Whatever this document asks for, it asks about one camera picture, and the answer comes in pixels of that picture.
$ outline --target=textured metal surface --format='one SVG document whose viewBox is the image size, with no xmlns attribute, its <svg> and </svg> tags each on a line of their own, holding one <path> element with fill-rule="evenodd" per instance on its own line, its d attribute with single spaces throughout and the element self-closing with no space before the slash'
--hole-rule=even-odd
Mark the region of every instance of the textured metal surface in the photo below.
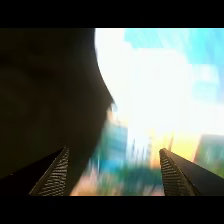
<svg viewBox="0 0 224 224">
<path fill-rule="evenodd" d="M 194 186 L 189 182 L 172 159 L 166 155 L 163 149 L 160 150 L 160 164 L 166 196 L 199 195 Z"/>
<path fill-rule="evenodd" d="M 65 148 L 55 159 L 30 195 L 63 196 L 68 169 L 69 149 Z"/>
</svg>

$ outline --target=overexposed white area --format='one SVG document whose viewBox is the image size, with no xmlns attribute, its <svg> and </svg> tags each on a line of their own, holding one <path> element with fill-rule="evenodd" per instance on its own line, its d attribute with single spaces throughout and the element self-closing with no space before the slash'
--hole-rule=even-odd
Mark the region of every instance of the overexposed white area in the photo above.
<svg viewBox="0 0 224 224">
<path fill-rule="evenodd" d="M 223 105 L 196 101 L 196 79 L 218 83 L 212 65 L 192 68 L 181 51 L 134 49 L 125 29 L 96 29 L 95 44 L 103 80 L 133 129 L 169 132 L 188 129 L 224 134 Z"/>
</svg>

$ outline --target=blurred background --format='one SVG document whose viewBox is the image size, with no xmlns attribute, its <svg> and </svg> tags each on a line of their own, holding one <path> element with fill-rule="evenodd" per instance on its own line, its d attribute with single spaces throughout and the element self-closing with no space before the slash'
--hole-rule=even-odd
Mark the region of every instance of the blurred background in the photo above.
<svg viewBox="0 0 224 224">
<path fill-rule="evenodd" d="M 159 150 L 224 178 L 224 29 L 96 29 L 113 96 L 72 195 L 164 195 Z"/>
</svg>

